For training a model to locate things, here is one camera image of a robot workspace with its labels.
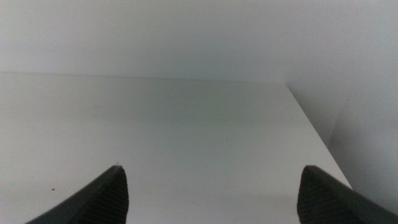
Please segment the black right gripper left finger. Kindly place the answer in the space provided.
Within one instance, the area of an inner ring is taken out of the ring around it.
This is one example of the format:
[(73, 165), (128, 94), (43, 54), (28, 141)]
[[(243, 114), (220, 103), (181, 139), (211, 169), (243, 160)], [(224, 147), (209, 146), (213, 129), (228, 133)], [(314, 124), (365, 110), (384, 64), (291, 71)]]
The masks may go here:
[(127, 177), (112, 166), (77, 193), (28, 224), (125, 224), (129, 210)]

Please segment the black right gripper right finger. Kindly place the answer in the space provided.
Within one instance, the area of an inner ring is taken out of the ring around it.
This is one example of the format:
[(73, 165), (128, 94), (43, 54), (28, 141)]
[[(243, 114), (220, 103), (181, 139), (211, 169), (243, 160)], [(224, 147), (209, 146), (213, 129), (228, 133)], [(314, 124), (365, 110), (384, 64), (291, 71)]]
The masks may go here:
[(300, 223), (397, 224), (397, 215), (366, 197), (317, 166), (302, 171), (297, 214)]

